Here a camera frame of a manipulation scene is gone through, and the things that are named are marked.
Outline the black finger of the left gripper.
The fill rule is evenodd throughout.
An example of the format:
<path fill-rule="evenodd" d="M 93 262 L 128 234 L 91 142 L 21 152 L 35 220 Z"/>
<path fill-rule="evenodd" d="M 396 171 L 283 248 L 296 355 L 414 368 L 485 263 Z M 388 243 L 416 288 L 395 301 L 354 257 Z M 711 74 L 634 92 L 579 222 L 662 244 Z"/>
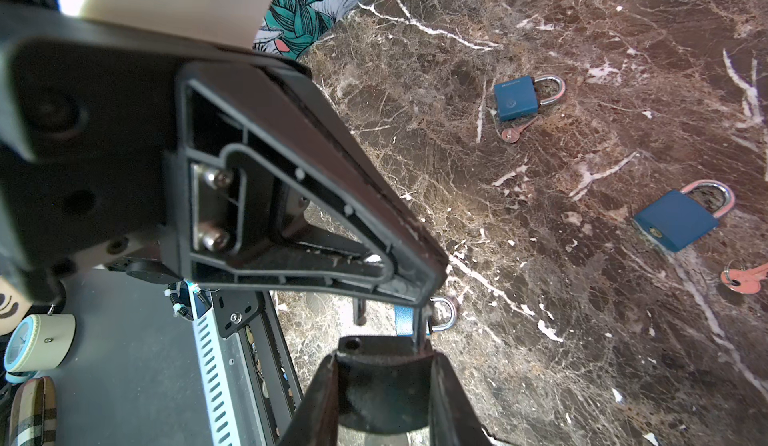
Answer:
<path fill-rule="evenodd" d="M 443 285 L 446 253 L 307 74 L 192 62 L 176 100 L 166 178 L 182 277 L 411 307 Z"/>

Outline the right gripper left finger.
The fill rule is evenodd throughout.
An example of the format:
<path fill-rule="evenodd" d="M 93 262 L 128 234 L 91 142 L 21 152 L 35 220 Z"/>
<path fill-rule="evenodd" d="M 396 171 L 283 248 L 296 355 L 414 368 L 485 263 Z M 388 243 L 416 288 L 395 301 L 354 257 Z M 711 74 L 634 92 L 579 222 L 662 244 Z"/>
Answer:
<path fill-rule="evenodd" d="M 336 446 L 339 424 L 339 371 L 334 354 L 320 363 L 279 446 Z"/>

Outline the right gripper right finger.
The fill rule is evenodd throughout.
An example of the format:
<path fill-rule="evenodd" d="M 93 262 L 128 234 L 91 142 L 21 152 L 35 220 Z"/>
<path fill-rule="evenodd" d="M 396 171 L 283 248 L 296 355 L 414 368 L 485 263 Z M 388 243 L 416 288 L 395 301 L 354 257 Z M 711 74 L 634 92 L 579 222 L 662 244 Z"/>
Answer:
<path fill-rule="evenodd" d="M 431 366 L 428 427 L 431 445 L 491 444 L 449 359 L 442 353 L 435 354 Z"/>

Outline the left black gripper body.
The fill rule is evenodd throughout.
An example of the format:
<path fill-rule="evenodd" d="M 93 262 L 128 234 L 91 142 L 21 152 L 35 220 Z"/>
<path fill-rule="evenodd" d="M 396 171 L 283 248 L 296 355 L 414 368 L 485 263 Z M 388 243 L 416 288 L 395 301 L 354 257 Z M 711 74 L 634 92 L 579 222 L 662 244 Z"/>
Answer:
<path fill-rule="evenodd" d="M 142 274 L 192 273 L 176 79 L 195 40 L 1 6 L 1 273 L 51 302 L 59 282 L 148 250 Z"/>

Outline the blue padlock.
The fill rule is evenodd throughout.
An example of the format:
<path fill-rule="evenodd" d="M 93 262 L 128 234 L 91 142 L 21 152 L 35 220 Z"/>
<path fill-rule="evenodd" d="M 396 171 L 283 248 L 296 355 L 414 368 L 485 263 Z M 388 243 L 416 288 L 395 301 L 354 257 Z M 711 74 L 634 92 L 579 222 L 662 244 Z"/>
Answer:
<path fill-rule="evenodd" d="M 719 208 L 710 212 L 689 196 L 694 190 L 712 187 L 723 194 Z M 736 197 L 726 184 L 710 179 L 694 181 L 672 190 L 633 216 L 634 223 L 652 241 L 677 253 L 719 226 L 719 219 L 733 209 Z"/>
<path fill-rule="evenodd" d="M 537 96 L 536 85 L 541 82 L 557 84 L 553 96 L 540 99 Z M 543 106 L 559 102 L 566 92 L 565 81 L 556 75 L 541 77 L 523 76 L 505 81 L 493 86 L 497 105 L 497 113 L 501 122 L 509 122 L 518 118 L 532 116 Z"/>

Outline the blue padlock front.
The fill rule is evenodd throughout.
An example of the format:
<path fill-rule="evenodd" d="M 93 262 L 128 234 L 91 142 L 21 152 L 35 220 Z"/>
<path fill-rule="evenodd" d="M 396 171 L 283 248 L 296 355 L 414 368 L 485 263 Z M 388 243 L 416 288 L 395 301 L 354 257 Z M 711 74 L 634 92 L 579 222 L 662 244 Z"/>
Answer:
<path fill-rule="evenodd" d="M 712 187 L 723 194 L 719 208 L 710 212 L 689 196 L 694 190 Z M 652 241 L 677 253 L 719 226 L 719 219 L 733 209 L 736 197 L 726 184 L 710 179 L 694 181 L 672 190 L 633 216 L 634 223 Z"/>

